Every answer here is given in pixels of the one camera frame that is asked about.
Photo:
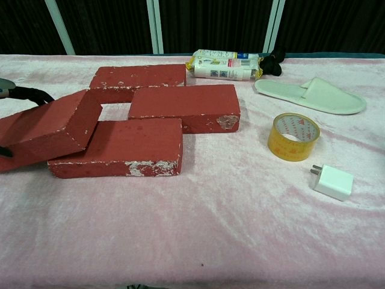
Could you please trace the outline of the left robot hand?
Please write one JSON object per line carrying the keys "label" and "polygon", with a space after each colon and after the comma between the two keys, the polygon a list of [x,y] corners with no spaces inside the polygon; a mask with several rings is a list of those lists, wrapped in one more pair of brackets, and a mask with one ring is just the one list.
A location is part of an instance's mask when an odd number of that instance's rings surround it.
{"label": "left robot hand", "polygon": [[34,102],[42,106],[55,99],[43,90],[17,86],[9,79],[1,78],[1,99],[18,99]]}

